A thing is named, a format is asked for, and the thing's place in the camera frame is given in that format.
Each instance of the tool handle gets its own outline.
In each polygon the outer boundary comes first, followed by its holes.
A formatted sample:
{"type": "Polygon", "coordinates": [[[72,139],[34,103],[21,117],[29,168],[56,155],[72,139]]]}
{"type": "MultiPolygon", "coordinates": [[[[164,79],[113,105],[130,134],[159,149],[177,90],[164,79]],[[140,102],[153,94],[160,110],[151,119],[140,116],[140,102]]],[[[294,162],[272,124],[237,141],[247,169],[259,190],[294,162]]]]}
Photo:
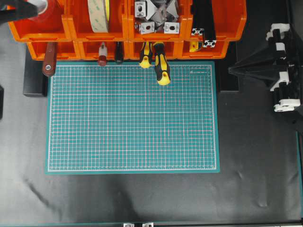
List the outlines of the tool handle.
{"type": "Polygon", "coordinates": [[[107,47],[105,45],[105,42],[102,42],[101,46],[99,47],[98,65],[106,66],[106,64],[107,64],[107,47]]]}
{"type": "Polygon", "coordinates": [[[165,56],[164,43],[156,42],[153,46],[155,48],[157,82],[162,86],[168,85],[170,83],[170,68],[165,56]]]}
{"type": "Polygon", "coordinates": [[[4,99],[4,89],[0,85],[0,120],[3,116],[3,99],[4,99]]]}
{"type": "Polygon", "coordinates": [[[42,72],[47,77],[53,76],[56,72],[57,49],[58,49],[58,43],[56,42],[47,43],[45,57],[42,65],[42,72]]]}
{"type": "Polygon", "coordinates": [[[115,52],[115,62],[120,65],[124,61],[124,53],[123,53],[123,46],[122,42],[116,43],[116,52],[115,52]]]}
{"type": "Polygon", "coordinates": [[[140,61],[139,65],[147,69],[152,65],[152,43],[145,42],[140,50],[140,61]]]}

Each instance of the orange storage bin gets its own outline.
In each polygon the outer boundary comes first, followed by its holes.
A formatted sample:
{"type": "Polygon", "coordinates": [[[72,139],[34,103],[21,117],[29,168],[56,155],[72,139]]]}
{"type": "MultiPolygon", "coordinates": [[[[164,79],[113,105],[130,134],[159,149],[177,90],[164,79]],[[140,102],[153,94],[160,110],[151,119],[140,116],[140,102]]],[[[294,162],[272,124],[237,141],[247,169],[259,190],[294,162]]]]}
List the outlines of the orange storage bin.
{"type": "MultiPolygon", "coordinates": [[[[238,41],[242,37],[245,27],[247,12],[246,0],[212,0],[214,25],[216,29],[217,40],[238,41]]],[[[187,6],[187,29],[185,40],[198,41],[203,37],[200,35],[191,35],[193,26],[193,15],[191,7],[193,0],[188,0],[187,6]]]]}
{"type": "MultiPolygon", "coordinates": [[[[33,60],[43,61],[47,42],[27,43],[28,50],[33,60]]],[[[57,60],[79,60],[80,51],[77,42],[58,43],[57,60]]]]}
{"type": "Polygon", "coordinates": [[[67,21],[74,41],[126,41],[128,39],[127,0],[110,1],[108,33],[94,33],[86,0],[67,0],[67,21]]]}
{"type": "Polygon", "coordinates": [[[187,0],[178,0],[179,5],[179,19],[180,33],[179,34],[164,34],[164,33],[152,33],[152,34],[140,34],[135,30],[134,17],[134,2],[135,0],[128,0],[128,38],[132,42],[143,41],[182,41],[185,38],[185,32],[187,28],[187,0]]]}
{"type": "Polygon", "coordinates": [[[189,43],[187,41],[178,42],[178,59],[222,59],[225,58],[229,46],[228,41],[218,41],[214,48],[202,48],[197,52],[189,52],[189,43]]]}
{"type": "Polygon", "coordinates": [[[69,42],[71,34],[68,29],[68,24],[65,19],[66,1],[58,0],[59,8],[61,9],[61,19],[57,23],[57,28],[52,28],[53,18],[49,17],[43,28],[30,19],[9,22],[9,27],[16,41],[18,42],[69,42]]]}
{"type": "MultiPolygon", "coordinates": [[[[81,59],[83,60],[98,60],[99,58],[99,47],[101,42],[78,42],[80,48],[81,59]]],[[[116,52],[116,42],[105,42],[107,47],[107,59],[114,60],[116,52]]],[[[123,42],[124,60],[129,59],[128,42],[123,42]]]]}
{"type": "MultiPolygon", "coordinates": [[[[130,42],[129,41],[129,58],[131,60],[139,60],[140,59],[140,50],[142,49],[142,45],[144,42],[130,42]]],[[[177,42],[164,42],[165,45],[165,54],[168,60],[173,60],[178,57],[178,47],[177,42]]],[[[153,55],[152,58],[155,60],[155,49],[152,50],[153,55]]]]}

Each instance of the cutting mat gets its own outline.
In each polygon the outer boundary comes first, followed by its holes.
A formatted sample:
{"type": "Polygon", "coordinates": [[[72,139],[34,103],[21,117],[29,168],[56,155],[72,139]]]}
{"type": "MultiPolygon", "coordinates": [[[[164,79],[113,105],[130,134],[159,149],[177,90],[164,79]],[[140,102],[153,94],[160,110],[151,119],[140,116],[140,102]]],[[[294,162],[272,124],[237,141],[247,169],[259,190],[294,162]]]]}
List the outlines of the cutting mat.
{"type": "Polygon", "coordinates": [[[49,81],[46,172],[219,172],[213,62],[59,62],[49,81]]]}

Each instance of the black handle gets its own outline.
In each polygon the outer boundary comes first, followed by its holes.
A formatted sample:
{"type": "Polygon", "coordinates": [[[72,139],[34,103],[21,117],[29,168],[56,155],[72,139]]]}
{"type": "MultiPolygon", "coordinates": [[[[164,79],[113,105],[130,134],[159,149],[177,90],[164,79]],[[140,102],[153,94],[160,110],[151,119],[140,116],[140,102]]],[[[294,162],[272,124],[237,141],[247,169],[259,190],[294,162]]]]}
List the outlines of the black handle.
{"type": "Polygon", "coordinates": [[[165,46],[163,42],[155,42],[155,72],[158,84],[165,86],[170,83],[170,68],[165,56],[165,46]]]}
{"type": "Polygon", "coordinates": [[[38,15],[37,7],[23,0],[1,0],[2,5],[10,5],[16,9],[1,10],[0,24],[35,17],[38,15]]]}
{"type": "Polygon", "coordinates": [[[123,43],[116,43],[116,52],[115,52],[115,62],[120,65],[124,61],[124,53],[123,53],[123,43]]]}

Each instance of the tape roll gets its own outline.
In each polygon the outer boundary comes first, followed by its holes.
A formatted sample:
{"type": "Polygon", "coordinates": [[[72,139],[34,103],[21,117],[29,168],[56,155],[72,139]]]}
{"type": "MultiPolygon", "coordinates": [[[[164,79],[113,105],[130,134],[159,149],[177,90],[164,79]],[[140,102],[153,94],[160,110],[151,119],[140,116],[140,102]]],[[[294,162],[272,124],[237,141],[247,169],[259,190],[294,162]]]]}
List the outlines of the tape roll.
{"type": "Polygon", "coordinates": [[[57,31],[62,27],[62,8],[57,0],[27,0],[37,6],[38,16],[29,18],[42,31],[57,31]]]}
{"type": "Polygon", "coordinates": [[[88,0],[90,25],[95,33],[109,31],[109,0],[88,0]]]}

